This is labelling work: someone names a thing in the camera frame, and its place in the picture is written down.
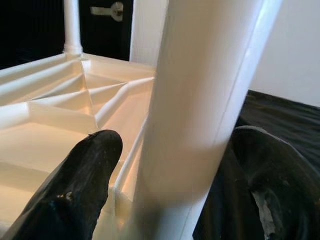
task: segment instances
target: door handle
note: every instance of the door handle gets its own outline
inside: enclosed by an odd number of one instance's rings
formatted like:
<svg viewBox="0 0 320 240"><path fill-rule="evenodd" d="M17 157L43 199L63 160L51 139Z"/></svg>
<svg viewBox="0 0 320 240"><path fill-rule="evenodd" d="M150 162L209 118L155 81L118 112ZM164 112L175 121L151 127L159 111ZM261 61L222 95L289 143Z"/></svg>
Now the door handle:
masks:
<svg viewBox="0 0 320 240"><path fill-rule="evenodd" d="M122 22L124 17L124 4L116 1L111 7L91 6L90 12L94 16L110 16L117 22Z"/></svg>

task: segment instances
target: white wall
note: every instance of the white wall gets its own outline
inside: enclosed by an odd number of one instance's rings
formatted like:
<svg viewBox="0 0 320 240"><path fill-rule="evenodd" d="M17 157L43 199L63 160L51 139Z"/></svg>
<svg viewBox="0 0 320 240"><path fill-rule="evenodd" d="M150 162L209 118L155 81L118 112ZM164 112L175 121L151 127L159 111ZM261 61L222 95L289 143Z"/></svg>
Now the white wall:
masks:
<svg viewBox="0 0 320 240"><path fill-rule="evenodd" d="M320 0L284 0L251 89L320 106Z"/></svg>
<svg viewBox="0 0 320 240"><path fill-rule="evenodd" d="M168 0L135 0L133 62L157 65ZM320 0L284 0L252 90L320 106Z"/></svg>
<svg viewBox="0 0 320 240"><path fill-rule="evenodd" d="M168 0L134 0L130 61L157 65Z"/></svg>

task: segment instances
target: black plastic sheet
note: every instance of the black plastic sheet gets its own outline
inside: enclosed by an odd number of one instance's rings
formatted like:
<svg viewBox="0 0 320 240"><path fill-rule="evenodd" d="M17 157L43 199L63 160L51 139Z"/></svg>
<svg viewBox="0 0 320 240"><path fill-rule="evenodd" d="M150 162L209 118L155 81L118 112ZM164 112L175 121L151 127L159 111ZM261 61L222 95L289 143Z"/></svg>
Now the black plastic sheet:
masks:
<svg viewBox="0 0 320 240"><path fill-rule="evenodd" d="M320 239L320 109L250 91L194 240Z"/></svg>

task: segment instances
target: door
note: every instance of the door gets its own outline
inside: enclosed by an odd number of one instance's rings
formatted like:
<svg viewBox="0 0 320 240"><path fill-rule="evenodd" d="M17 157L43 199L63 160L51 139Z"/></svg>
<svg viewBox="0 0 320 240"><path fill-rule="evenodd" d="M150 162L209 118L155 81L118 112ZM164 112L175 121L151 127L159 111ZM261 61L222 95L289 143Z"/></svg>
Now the door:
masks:
<svg viewBox="0 0 320 240"><path fill-rule="evenodd" d="M80 0L79 11L83 51L128 61L133 0Z"/></svg>

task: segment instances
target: white column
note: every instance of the white column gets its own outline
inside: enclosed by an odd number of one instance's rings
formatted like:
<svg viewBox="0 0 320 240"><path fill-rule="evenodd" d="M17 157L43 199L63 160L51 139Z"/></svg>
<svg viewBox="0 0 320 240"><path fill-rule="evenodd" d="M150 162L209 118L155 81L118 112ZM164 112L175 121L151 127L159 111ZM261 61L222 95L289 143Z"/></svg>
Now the white column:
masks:
<svg viewBox="0 0 320 240"><path fill-rule="evenodd" d="M169 1L130 239L191 239L281 2Z"/></svg>
<svg viewBox="0 0 320 240"><path fill-rule="evenodd" d="M71 55L82 54L78 0L64 0L64 32L64 52Z"/></svg>

